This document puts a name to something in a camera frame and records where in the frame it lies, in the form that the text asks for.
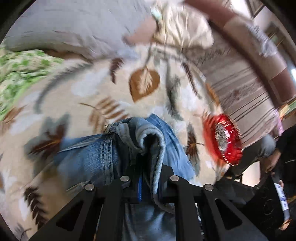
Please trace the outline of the leaf pattern fleece blanket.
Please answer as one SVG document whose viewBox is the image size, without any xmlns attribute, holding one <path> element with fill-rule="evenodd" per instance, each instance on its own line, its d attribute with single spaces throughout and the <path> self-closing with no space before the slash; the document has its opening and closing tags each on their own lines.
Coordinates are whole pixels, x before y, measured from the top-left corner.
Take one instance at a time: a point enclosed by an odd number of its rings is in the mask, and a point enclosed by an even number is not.
<svg viewBox="0 0 296 241">
<path fill-rule="evenodd" d="M 100 134 L 125 118 L 157 115 L 174 131 L 203 185 L 222 178 L 204 145 L 202 115 L 221 114 L 203 73 L 175 49 L 138 46 L 90 62 L 75 54 L 28 87 L 1 119 L 1 220 L 28 240 L 75 193 L 53 164 L 64 139 Z"/>
</svg>

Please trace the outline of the brown padded headboard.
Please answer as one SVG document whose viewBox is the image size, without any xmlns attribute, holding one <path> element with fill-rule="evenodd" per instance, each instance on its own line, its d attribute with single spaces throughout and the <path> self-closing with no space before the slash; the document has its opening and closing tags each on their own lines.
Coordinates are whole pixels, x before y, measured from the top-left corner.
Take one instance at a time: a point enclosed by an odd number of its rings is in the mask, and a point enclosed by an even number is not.
<svg viewBox="0 0 296 241">
<path fill-rule="evenodd" d="M 185 1 L 205 13 L 255 69 L 275 108 L 295 98 L 295 81 L 276 45 L 253 21 L 215 1 Z"/>
</svg>

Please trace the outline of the pink mattress sheet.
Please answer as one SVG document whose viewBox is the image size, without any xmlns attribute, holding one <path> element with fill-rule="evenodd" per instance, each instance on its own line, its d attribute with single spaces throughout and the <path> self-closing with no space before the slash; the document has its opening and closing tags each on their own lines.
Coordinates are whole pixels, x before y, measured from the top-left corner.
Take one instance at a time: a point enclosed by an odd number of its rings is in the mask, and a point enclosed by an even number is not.
<svg viewBox="0 0 296 241">
<path fill-rule="evenodd" d="M 154 34 L 158 30 L 158 24 L 153 16 L 147 17 L 131 35 L 123 37 L 126 44 L 140 45 L 148 44 L 153 40 Z"/>
</svg>

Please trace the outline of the grey quilted pillow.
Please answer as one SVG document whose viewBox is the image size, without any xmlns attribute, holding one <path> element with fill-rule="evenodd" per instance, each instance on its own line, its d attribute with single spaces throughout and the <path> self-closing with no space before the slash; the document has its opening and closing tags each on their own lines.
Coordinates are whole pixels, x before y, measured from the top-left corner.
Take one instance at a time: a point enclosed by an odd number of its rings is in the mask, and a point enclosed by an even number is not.
<svg viewBox="0 0 296 241">
<path fill-rule="evenodd" d="M 133 54 L 124 38 L 151 9 L 145 1 L 35 1 L 4 37 L 11 51 L 73 52 L 86 59 Z"/>
</svg>

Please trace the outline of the blue denim jeans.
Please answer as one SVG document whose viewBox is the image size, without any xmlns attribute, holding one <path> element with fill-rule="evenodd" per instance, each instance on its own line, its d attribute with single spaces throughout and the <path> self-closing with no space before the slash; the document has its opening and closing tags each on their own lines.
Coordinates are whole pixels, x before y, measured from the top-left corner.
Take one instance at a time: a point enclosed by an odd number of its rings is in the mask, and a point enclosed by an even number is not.
<svg viewBox="0 0 296 241">
<path fill-rule="evenodd" d="M 64 139 L 53 163 L 64 188 L 73 193 L 87 182 L 109 185 L 132 165 L 144 167 L 151 202 L 126 205 L 122 238 L 175 240 L 174 209 L 157 198 L 161 169 L 170 166 L 185 180 L 192 179 L 195 171 L 174 131 L 157 115 L 121 120 L 99 135 Z"/>
</svg>

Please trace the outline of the cream satin pillow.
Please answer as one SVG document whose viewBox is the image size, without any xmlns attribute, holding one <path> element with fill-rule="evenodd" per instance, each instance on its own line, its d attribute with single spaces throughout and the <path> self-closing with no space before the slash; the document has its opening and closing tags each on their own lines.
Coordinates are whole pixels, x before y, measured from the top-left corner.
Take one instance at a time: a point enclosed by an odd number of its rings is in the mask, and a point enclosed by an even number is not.
<svg viewBox="0 0 296 241">
<path fill-rule="evenodd" d="M 197 10 L 169 1 L 155 1 L 151 13 L 158 24 L 154 39 L 159 43 L 180 50 L 207 49 L 214 43 L 207 19 Z"/>
</svg>

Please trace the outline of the green patterned quilt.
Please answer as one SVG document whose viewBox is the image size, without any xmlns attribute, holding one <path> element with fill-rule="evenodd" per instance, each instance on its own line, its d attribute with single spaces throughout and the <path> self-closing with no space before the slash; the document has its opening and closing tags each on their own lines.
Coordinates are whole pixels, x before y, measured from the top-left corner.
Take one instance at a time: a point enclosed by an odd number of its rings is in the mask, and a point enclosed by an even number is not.
<svg viewBox="0 0 296 241">
<path fill-rule="evenodd" d="M 63 63 L 42 50 L 13 52 L 1 47 L 1 119 L 28 87 L 47 77 Z"/>
</svg>

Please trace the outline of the striped brown bed sheet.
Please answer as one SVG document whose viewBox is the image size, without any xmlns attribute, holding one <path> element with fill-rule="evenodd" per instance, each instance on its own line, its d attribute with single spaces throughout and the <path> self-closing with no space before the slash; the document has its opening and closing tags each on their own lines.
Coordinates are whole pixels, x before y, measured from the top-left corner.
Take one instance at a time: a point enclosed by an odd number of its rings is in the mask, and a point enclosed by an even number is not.
<svg viewBox="0 0 296 241">
<path fill-rule="evenodd" d="M 251 65 L 218 32 L 212 33 L 212 47 L 186 49 L 184 54 L 203 73 L 224 113 L 236 122 L 246 148 L 272 131 L 278 113 Z"/>
</svg>

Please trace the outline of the sunflower seeds pile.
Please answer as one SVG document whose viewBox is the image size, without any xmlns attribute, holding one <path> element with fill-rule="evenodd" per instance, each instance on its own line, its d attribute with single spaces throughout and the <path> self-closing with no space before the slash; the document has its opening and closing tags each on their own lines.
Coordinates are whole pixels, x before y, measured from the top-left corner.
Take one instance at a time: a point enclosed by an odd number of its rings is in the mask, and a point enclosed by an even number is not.
<svg viewBox="0 0 296 241">
<path fill-rule="evenodd" d="M 224 154 L 227 151 L 229 137 L 230 134 L 226 130 L 224 125 L 222 125 L 221 123 L 215 125 L 215 139 L 221 154 Z"/>
</svg>

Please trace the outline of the red glass plate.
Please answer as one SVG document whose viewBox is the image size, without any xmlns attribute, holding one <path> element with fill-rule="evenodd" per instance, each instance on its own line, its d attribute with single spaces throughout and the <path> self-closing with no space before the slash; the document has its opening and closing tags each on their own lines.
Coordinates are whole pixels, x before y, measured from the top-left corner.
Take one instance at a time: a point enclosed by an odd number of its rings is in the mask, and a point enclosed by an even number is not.
<svg viewBox="0 0 296 241">
<path fill-rule="evenodd" d="M 218 165 L 235 166 L 243 154 L 240 130 L 234 120 L 225 114 L 202 115 L 204 145 Z"/>
</svg>

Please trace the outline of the person black trousers leg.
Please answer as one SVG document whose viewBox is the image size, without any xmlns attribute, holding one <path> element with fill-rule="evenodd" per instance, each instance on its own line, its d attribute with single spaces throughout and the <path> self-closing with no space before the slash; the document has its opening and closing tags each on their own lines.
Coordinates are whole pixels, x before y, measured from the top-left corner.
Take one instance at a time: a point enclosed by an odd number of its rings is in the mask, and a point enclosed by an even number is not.
<svg viewBox="0 0 296 241">
<path fill-rule="evenodd" d="M 259 183 L 251 187 L 236 182 L 256 162 L 260 162 Z M 239 164 L 230 167 L 215 187 L 230 201 L 245 204 L 263 185 L 267 175 L 272 174 L 279 180 L 288 203 L 295 204 L 295 126 L 285 130 L 277 140 L 268 134 L 247 147 Z"/>
</svg>

